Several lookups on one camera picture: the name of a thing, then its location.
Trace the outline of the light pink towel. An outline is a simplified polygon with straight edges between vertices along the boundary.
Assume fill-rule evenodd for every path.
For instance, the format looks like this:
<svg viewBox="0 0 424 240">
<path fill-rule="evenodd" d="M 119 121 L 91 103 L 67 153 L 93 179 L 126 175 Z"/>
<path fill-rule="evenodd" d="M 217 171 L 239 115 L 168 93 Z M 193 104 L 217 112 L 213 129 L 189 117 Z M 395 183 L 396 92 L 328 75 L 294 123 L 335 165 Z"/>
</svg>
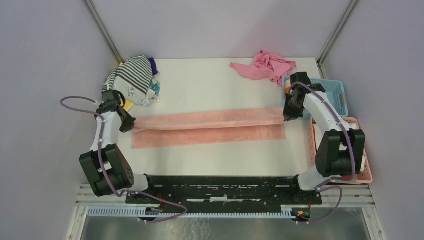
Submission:
<svg viewBox="0 0 424 240">
<path fill-rule="evenodd" d="M 132 149 L 279 141 L 286 137 L 282 107 L 140 116 Z"/>
</svg>

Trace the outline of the orange cartoon towel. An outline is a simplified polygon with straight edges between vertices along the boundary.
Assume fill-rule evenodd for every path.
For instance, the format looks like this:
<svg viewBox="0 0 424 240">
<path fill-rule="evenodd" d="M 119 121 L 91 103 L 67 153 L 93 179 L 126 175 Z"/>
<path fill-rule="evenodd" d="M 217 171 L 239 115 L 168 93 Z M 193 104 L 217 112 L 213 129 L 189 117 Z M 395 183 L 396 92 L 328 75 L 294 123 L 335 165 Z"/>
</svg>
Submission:
<svg viewBox="0 0 424 240">
<path fill-rule="evenodd" d="M 286 80 L 284 83 L 284 94 L 289 95 L 291 91 L 291 81 L 290 79 Z"/>
</svg>

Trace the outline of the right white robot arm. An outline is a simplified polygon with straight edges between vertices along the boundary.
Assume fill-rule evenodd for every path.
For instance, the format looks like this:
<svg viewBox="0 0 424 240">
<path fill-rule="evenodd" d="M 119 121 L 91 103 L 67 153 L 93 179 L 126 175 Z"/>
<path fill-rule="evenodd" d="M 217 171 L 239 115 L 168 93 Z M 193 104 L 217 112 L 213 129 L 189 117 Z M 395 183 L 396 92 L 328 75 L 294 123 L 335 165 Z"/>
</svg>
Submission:
<svg viewBox="0 0 424 240">
<path fill-rule="evenodd" d="M 318 192 L 335 180 L 355 179 L 362 166 L 366 135 L 361 129 L 353 129 L 339 115 L 325 88 L 320 83 L 312 83 L 306 72 L 292 74 L 289 85 L 283 107 L 284 120 L 297 120 L 308 111 L 322 134 L 314 166 L 297 175 L 297 185 L 288 191 L 293 203 L 302 204 L 309 198 L 309 191 Z"/>
</svg>

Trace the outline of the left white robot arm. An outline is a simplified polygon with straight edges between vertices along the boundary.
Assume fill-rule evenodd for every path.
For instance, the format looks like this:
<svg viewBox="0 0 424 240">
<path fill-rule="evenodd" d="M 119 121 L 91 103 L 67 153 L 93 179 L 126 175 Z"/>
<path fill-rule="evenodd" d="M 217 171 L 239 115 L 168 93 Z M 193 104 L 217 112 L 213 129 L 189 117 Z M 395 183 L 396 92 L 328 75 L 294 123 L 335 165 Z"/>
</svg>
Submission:
<svg viewBox="0 0 424 240">
<path fill-rule="evenodd" d="M 118 146 L 119 133 L 133 130 L 136 118 L 122 106 L 124 95 L 117 90 L 102 93 L 102 103 L 95 112 L 97 129 L 89 152 L 79 157 L 79 163 L 92 188 L 98 196 L 117 195 L 129 190 L 147 204 L 154 202 L 158 191 L 149 185 L 145 174 L 134 174 Z"/>
</svg>

